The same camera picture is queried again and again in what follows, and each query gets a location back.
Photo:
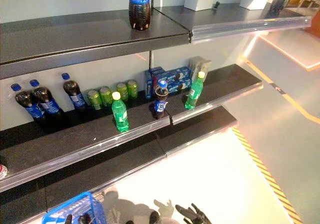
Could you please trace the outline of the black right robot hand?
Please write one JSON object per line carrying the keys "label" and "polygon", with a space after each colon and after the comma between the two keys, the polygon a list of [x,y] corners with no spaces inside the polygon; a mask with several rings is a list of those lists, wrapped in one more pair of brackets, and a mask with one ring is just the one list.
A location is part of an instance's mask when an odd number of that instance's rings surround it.
{"label": "black right robot hand", "polygon": [[204,223],[212,224],[204,212],[202,212],[194,203],[191,203],[191,207],[184,208],[178,204],[175,205],[176,210],[184,216],[183,220],[186,223]]}

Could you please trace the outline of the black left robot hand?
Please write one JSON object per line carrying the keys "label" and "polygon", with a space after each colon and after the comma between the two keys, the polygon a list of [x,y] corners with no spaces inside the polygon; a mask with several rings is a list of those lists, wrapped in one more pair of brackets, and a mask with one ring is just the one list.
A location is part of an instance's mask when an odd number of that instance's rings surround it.
{"label": "black left robot hand", "polygon": [[[69,214],[66,217],[65,224],[72,224],[72,220],[73,220],[73,217],[71,214]],[[80,215],[77,218],[77,222],[78,222],[78,224],[90,224],[90,223],[92,223],[92,219],[88,213],[85,213],[83,215]]]}

